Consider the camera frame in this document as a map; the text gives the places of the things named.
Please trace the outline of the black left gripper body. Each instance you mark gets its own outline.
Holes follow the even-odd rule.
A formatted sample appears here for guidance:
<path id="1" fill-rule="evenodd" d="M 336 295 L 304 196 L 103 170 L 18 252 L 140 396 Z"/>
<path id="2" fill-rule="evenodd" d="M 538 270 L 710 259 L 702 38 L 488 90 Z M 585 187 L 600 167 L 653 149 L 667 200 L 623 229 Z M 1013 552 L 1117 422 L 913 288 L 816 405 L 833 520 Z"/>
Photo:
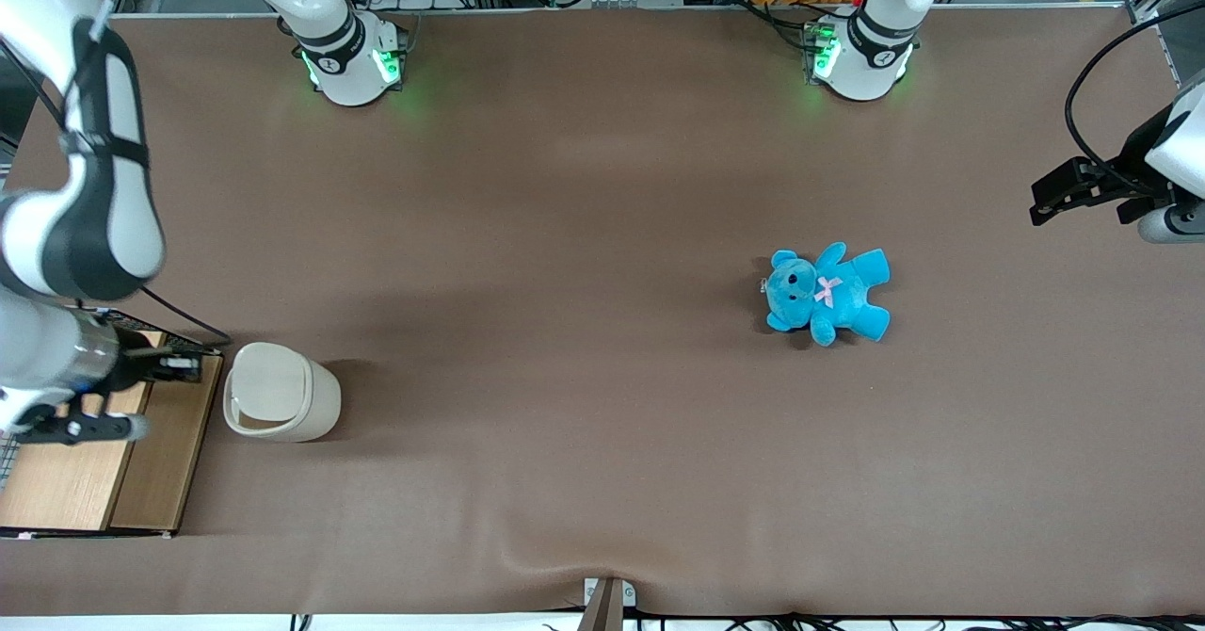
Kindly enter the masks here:
<path id="1" fill-rule="evenodd" d="M 1118 154 L 1109 160 L 1084 147 L 1082 154 L 1092 165 L 1088 173 L 1092 179 L 1097 179 L 1084 205 L 1094 207 L 1119 201 L 1117 217 L 1122 224 L 1136 223 L 1156 210 L 1175 205 L 1178 197 L 1176 189 L 1163 173 L 1146 163 L 1146 154 L 1153 151 L 1163 131 L 1162 126 L 1140 126 L 1133 130 L 1119 146 Z"/>

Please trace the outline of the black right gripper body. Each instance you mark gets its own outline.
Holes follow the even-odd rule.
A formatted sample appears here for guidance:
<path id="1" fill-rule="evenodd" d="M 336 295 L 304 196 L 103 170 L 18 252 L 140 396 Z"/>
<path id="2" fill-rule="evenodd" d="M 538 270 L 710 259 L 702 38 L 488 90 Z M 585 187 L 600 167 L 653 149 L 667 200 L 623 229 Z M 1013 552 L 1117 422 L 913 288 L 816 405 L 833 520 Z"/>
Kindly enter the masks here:
<path id="1" fill-rule="evenodd" d="M 116 358 L 108 373 L 89 387 L 92 395 L 119 394 L 139 382 L 151 381 L 160 365 L 163 350 L 147 340 L 145 334 L 114 330 L 117 336 Z"/>

